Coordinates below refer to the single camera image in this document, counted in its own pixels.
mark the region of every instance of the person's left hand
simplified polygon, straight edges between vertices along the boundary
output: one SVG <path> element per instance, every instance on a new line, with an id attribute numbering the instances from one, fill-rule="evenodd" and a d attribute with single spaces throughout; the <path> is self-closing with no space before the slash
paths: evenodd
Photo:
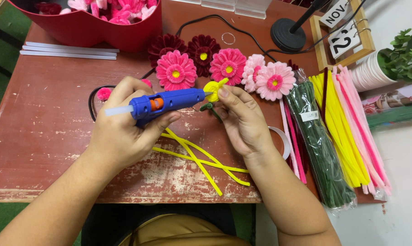
<path id="1" fill-rule="evenodd" d="M 91 156 L 96 164 L 102 165 L 102 171 L 113 175 L 140 161 L 151 151 L 165 128 L 180 119 L 180 112 L 163 114 L 141 129 L 135 126 L 136 120 L 131 114 L 106 116 L 104 109 L 127 106 L 134 97 L 153 94 L 145 83 L 126 76 L 99 111 L 91 141 L 83 155 Z"/>

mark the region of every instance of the blue glue gun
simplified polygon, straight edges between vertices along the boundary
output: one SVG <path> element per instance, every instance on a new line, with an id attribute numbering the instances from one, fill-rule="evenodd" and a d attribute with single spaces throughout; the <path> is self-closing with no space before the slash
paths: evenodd
<path id="1" fill-rule="evenodd" d="M 136 120 L 136 126 L 141 127 L 168 111 L 192 107 L 210 94 L 212 92 L 204 92 L 203 89 L 196 88 L 159 92 L 132 98 L 128 106 L 106 109 L 105 113 L 109 116 L 130 112 Z"/>

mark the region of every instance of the white pot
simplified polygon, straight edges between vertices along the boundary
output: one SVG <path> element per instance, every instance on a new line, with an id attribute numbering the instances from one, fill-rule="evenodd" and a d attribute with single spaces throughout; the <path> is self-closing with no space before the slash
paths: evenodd
<path id="1" fill-rule="evenodd" d="M 377 63 L 379 51 L 381 50 L 368 55 L 366 60 L 351 70 L 353 84 L 358 92 L 376 89 L 397 82 L 387 77 L 380 69 Z"/>

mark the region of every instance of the red bucket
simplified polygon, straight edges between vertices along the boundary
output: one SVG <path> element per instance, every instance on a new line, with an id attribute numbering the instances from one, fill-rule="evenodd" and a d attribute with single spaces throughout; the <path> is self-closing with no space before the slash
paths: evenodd
<path id="1" fill-rule="evenodd" d="M 122 51 L 138 52 L 146 50 L 151 40 L 162 34 L 161 1 L 147 19 L 130 25 L 104 21 L 84 10 L 41 15 L 37 14 L 38 10 L 34 7 L 35 0 L 7 1 L 59 42 L 69 46 L 90 47 L 107 42 Z"/>

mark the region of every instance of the red painted table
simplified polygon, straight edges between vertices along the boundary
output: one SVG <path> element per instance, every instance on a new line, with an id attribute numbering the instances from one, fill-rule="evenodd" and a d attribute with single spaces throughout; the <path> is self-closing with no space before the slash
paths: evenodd
<path id="1" fill-rule="evenodd" d="M 275 48 L 269 30 L 279 18 L 297 19 L 306 10 L 295 5 L 273 1 L 265 20 L 236 15 L 232 12 L 204 8 L 199 5 L 163 0 L 164 33 L 176 33 L 181 24 L 208 14 L 220 14 L 237 28 L 252 33 L 267 50 Z M 312 44 L 309 22 L 303 25 L 307 35 L 305 47 Z M 261 51 L 253 40 L 232 30 L 217 18 L 186 26 L 181 38 L 187 42 L 196 35 L 215 37 L 222 48 L 239 48 L 250 56 Z M 39 26 L 32 24 L 27 41 L 57 44 Z M 106 44 L 96 47 L 106 48 Z M 50 186 L 85 150 L 93 121 L 87 100 L 97 86 L 117 84 L 124 76 L 140 78 L 150 63 L 147 53 L 124 53 L 116 61 L 64 57 L 20 55 L 0 105 L 0 201 L 30 202 Z M 299 55 L 274 54 L 282 62 L 292 58 L 308 75 L 318 74 L 315 51 Z M 155 75 L 149 76 L 156 92 L 163 89 Z M 196 87 L 209 79 L 200 78 Z M 269 126 L 283 129 L 279 102 L 267 102 L 253 94 L 261 105 Z M 94 100 L 96 109 L 102 102 Z M 231 146 L 223 125 L 208 112 L 181 110 L 182 119 L 170 128 L 180 137 L 199 145 L 224 165 L 245 168 L 239 154 Z M 273 140 L 279 151 L 283 144 L 276 133 Z M 160 138 L 157 146 L 184 153 L 174 140 Z M 201 159 L 207 159 L 194 151 Z M 206 166 L 223 196 L 218 196 L 206 177 L 192 161 L 151 152 L 143 161 L 123 170 L 98 198 L 103 203 L 158 202 L 261 202 L 255 186 L 234 182 L 223 170 Z M 248 174 L 235 175 L 251 182 Z M 317 194 L 312 176 L 308 188 Z"/>

